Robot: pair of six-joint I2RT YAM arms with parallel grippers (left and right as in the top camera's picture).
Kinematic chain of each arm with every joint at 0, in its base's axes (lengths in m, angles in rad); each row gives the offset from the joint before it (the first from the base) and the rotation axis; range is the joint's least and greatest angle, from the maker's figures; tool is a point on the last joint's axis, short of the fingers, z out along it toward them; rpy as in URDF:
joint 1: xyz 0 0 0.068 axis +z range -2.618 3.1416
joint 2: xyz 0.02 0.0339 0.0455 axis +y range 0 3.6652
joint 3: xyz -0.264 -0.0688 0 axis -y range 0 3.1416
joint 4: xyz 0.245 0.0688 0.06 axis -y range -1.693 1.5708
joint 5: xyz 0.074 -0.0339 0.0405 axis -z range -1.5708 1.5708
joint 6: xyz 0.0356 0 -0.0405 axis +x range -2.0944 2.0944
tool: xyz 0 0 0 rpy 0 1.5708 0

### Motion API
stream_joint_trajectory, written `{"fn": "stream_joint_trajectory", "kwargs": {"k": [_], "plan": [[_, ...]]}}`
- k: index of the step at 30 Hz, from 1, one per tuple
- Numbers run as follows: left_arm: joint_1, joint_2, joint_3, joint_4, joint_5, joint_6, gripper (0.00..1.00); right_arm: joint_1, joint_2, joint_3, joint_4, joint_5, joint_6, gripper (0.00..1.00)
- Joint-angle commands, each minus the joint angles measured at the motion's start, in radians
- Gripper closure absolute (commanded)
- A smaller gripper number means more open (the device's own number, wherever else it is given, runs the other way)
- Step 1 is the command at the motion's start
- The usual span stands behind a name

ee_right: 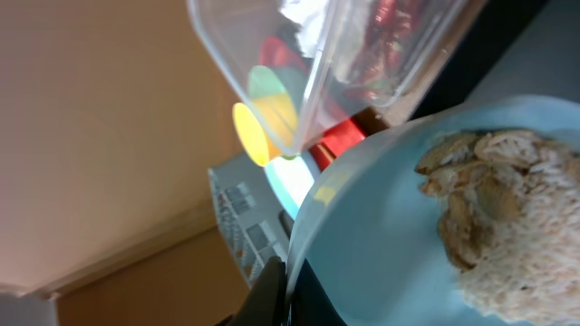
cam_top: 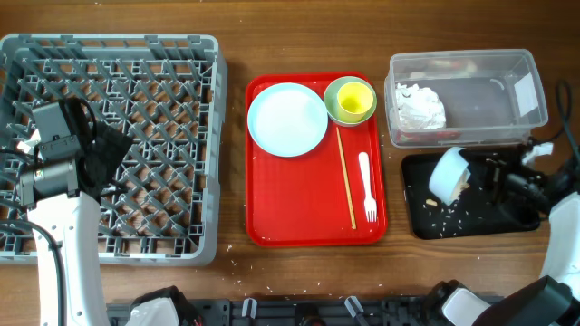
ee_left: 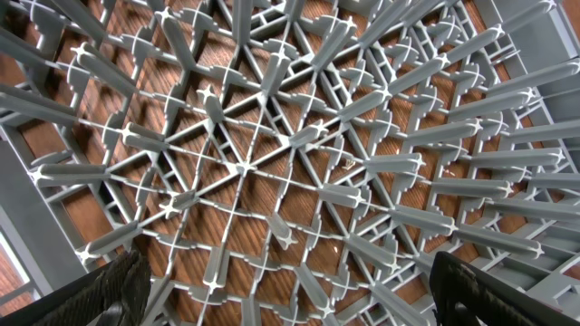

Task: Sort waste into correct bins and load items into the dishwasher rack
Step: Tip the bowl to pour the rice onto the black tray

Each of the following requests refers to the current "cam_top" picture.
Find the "wooden chopstick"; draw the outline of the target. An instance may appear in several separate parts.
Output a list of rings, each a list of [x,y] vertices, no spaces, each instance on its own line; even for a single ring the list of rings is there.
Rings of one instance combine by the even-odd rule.
[[[349,177],[348,177],[348,169],[347,169],[344,150],[343,150],[341,132],[340,132],[340,129],[338,127],[335,128],[335,131],[336,131],[337,144],[338,144],[340,160],[341,160],[345,194],[346,194],[346,198],[347,198],[347,205],[348,205],[349,216],[350,216],[350,220],[351,220],[351,228],[352,228],[352,230],[356,230],[357,229],[356,217],[355,217],[354,208],[353,208],[353,199],[352,199],[352,193],[351,193],[351,188],[350,188],[350,181],[349,181]]]

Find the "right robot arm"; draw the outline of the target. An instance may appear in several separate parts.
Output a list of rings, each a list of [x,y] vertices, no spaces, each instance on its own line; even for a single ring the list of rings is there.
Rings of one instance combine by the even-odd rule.
[[[494,199],[521,199],[547,214],[550,238],[538,280],[496,303],[487,303],[456,280],[438,283],[420,318],[429,325],[577,325],[579,323],[579,157],[555,174],[488,157]]]

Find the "white napkin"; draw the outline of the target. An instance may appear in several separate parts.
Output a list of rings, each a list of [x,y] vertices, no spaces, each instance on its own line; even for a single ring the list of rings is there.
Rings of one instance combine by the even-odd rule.
[[[398,83],[395,87],[399,121],[404,129],[443,129],[447,119],[443,102],[429,87]]]

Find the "leftover rice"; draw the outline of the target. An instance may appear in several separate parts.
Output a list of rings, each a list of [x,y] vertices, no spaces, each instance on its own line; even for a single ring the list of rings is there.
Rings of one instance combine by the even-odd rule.
[[[418,230],[425,238],[487,234],[502,223],[490,200],[491,194],[485,188],[468,186],[447,206],[427,189],[420,201]]]

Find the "red snack wrapper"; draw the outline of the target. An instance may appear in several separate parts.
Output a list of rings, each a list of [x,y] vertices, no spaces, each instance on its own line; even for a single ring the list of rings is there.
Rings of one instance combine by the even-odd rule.
[[[457,131],[434,132],[398,132],[400,142],[439,142],[457,139],[461,135]]]

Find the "small light blue bowl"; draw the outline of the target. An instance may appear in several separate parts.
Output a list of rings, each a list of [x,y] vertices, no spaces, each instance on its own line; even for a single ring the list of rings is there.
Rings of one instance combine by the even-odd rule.
[[[471,175],[468,161],[460,154],[462,150],[459,147],[448,149],[430,176],[430,192],[447,206],[459,198]]]

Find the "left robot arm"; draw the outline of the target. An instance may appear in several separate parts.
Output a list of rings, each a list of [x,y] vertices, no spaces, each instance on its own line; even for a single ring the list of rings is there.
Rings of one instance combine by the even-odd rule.
[[[106,325],[98,229],[102,197],[121,191],[116,169],[132,140],[105,122],[88,133],[43,135],[43,162],[17,187],[33,230],[43,325]]]

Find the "large light blue plate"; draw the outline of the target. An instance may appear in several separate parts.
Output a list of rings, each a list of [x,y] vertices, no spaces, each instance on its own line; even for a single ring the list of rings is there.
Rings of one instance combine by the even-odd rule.
[[[251,102],[246,118],[252,140],[281,158],[302,156],[324,138],[328,114],[322,98],[298,83],[265,88]]]

